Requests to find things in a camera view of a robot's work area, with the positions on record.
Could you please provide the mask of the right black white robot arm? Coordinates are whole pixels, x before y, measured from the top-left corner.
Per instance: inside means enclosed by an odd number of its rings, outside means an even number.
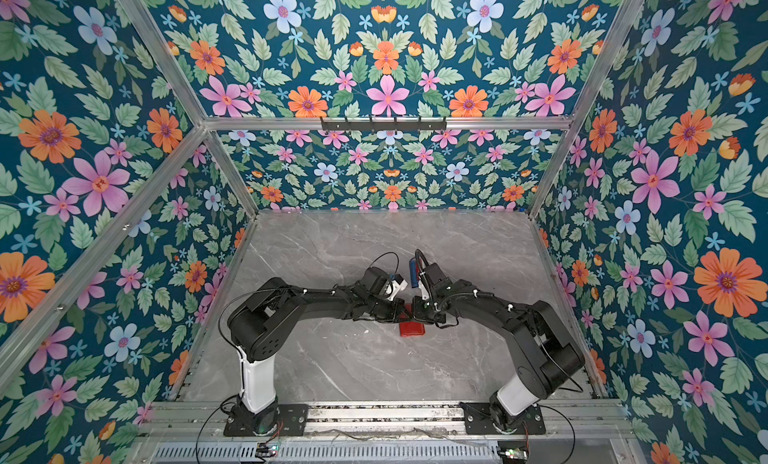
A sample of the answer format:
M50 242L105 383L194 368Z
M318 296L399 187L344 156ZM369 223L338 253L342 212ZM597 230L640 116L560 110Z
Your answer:
M489 417L497 430L515 430L535 405L584 366L583 352L548 302L502 299L467 280L449 278L436 263L423 264L416 258L410 260L409 270L413 286L420 290L411 304L417 321L443 329L470 320L505 339L512 377L489 398Z

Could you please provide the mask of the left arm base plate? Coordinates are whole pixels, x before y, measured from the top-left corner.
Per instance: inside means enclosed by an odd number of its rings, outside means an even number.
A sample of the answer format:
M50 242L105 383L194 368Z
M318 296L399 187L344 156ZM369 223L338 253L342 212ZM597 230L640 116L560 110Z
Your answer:
M308 413L306 404L273 402L262 411L252 413L244 404L237 403L228 412L223 434L226 437L302 436Z

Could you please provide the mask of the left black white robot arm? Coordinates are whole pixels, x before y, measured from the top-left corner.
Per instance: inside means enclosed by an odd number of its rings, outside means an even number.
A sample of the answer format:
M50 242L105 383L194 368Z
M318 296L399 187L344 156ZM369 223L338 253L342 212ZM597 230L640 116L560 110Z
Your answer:
M303 319L372 320L396 323L406 315L398 296L408 287L399 274L371 266L351 285L315 289L269 279L227 318L229 341L240 364L240 389L232 423L255 435L279 426L275 355Z

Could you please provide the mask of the red card holder wallet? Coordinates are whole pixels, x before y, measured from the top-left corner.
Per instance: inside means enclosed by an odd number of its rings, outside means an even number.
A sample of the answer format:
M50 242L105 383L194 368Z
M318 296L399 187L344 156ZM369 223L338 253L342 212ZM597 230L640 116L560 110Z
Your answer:
M404 305L398 319L399 334L401 337L418 337L425 334L425 325L415 319L410 303Z

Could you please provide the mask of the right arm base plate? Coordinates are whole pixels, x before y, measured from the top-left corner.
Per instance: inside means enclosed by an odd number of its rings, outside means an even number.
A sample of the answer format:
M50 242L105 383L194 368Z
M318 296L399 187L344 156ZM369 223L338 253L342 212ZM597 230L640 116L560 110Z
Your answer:
M538 406L513 416L497 403L460 402L468 435L544 435L546 426Z

